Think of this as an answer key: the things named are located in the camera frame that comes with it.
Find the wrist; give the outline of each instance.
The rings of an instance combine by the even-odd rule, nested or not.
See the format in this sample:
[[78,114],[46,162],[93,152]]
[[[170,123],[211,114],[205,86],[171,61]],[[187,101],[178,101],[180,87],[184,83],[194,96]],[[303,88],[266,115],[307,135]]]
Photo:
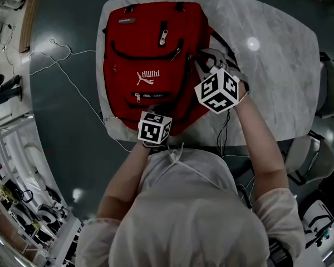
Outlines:
[[138,140],[135,146],[138,147],[141,150],[146,150],[146,151],[151,150],[151,148],[144,146],[144,142],[141,141],[141,140]]
[[243,81],[240,80],[239,82],[239,101],[241,100],[242,97],[245,96],[246,93],[247,91],[245,89],[245,84]]
[[243,95],[243,96],[241,96],[241,98],[243,98],[243,99],[241,100],[241,102],[239,102],[239,104],[237,104],[237,105],[235,106],[235,111],[236,111],[236,113],[239,113],[240,110],[242,110],[243,108],[245,108],[246,106],[248,106],[249,103],[250,103],[250,101],[251,101],[251,98],[250,98],[250,95],[249,95],[249,94],[247,94],[246,96],[245,96],[245,95]]

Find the white drawstring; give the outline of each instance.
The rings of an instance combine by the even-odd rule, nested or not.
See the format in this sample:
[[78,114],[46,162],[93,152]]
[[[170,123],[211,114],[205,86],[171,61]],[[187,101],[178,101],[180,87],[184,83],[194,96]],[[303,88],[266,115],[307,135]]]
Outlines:
[[200,177],[204,178],[205,180],[207,180],[207,182],[211,183],[214,187],[218,188],[218,189],[222,189],[221,187],[219,187],[217,184],[215,184],[214,182],[212,182],[211,179],[209,179],[208,177],[206,177],[203,173],[199,172],[198,170],[194,169],[193,167],[190,167],[188,164],[183,163],[181,161],[179,161],[180,157],[182,156],[183,153],[183,145],[184,143],[182,142],[182,147],[181,149],[178,151],[177,149],[173,150],[172,152],[169,150],[170,154],[169,154],[169,158],[171,160],[171,164],[165,169],[165,171],[163,171],[161,173],[161,175],[157,178],[156,183],[158,183],[158,181],[160,181],[160,179],[162,178],[163,175],[165,175],[165,173],[175,164],[179,164],[183,167],[186,167],[187,169],[193,171],[194,173],[196,173],[197,175],[199,175]]

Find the table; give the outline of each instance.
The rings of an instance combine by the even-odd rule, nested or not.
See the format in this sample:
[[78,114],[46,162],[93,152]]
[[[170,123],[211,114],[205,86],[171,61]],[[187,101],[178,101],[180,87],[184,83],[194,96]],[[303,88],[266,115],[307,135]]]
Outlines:
[[[96,41],[96,78],[103,117],[112,117],[106,97],[104,74],[105,35],[109,13],[136,3],[159,1],[198,2],[209,24],[229,43],[241,71],[249,78],[255,101],[277,141],[308,133],[315,115],[320,85],[317,37],[288,14],[256,0],[109,0],[103,6]],[[248,39],[260,47],[254,50]],[[215,41],[210,47],[222,50]],[[208,112],[182,134],[169,137],[171,144],[216,146],[227,113]],[[240,123],[230,111],[227,145],[244,145]],[[136,132],[113,118],[106,122],[112,138],[136,141]]]

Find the wooden board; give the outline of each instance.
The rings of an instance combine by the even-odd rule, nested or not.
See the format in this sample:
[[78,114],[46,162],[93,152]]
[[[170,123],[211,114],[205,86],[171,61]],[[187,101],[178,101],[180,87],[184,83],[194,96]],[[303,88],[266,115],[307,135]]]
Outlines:
[[26,52],[30,50],[30,41],[31,41],[31,31],[32,31],[32,23],[35,17],[35,12],[38,6],[39,0],[28,0],[26,12],[24,14],[21,36],[20,36],[20,44],[18,51],[20,53]]

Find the shoe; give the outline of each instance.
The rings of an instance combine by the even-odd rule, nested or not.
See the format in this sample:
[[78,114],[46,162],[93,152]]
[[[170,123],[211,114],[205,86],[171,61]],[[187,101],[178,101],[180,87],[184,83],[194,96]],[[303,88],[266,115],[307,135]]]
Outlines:
[[20,84],[20,81],[21,81],[21,76],[20,76],[20,75],[15,75],[15,76],[13,77],[13,83],[14,83],[15,85],[19,85],[19,84]]
[[16,9],[14,9],[14,11],[21,10],[23,8],[23,5],[24,5],[25,2],[26,2],[26,0],[21,0],[20,1],[20,6]]
[[18,89],[18,92],[19,92],[18,93],[18,98],[19,98],[20,102],[22,102],[22,88],[20,86],[18,86],[17,89]]

